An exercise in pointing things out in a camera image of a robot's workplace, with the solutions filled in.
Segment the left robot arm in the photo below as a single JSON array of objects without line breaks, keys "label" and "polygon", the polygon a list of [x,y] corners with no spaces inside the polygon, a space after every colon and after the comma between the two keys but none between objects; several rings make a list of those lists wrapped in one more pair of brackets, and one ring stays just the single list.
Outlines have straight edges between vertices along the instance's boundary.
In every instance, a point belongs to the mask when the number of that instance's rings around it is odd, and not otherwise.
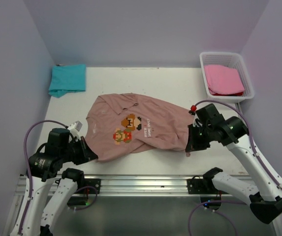
[{"label": "left robot arm", "polygon": [[73,194],[88,196],[90,193],[99,193],[95,183],[85,181],[83,171],[67,168],[53,196],[48,196],[64,163],[80,165],[97,159],[84,137],[79,135],[79,128],[54,128],[41,147],[45,149],[44,152],[38,149],[28,159],[25,195],[10,233],[12,236],[51,236]]}]

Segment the dusty pink printed t-shirt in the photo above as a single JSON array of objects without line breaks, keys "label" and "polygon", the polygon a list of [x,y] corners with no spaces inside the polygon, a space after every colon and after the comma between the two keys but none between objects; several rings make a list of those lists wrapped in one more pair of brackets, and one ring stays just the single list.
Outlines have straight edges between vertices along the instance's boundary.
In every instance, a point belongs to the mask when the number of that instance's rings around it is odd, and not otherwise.
[{"label": "dusty pink printed t-shirt", "polygon": [[185,151],[193,115],[141,94],[104,94],[97,97],[86,121],[86,143],[102,162],[155,148]]}]

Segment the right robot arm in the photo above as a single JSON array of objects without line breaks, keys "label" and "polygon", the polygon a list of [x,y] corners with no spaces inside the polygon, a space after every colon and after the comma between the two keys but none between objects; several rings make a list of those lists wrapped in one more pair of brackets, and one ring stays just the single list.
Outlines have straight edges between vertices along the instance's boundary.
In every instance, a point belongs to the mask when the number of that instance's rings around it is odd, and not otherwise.
[{"label": "right robot arm", "polygon": [[257,147],[242,114],[237,111],[237,116],[225,119],[212,100],[200,109],[193,105],[189,113],[197,118],[194,124],[188,126],[186,152],[206,150],[211,142],[218,142],[240,161],[254,183],[243,182],[215,167],[201,179],[190,179],[188,184],[202,187],[208,193],[217,190],[234,196],[248,205],[255,217],[264,224],[271,223],[281,215],[282,177]]}]

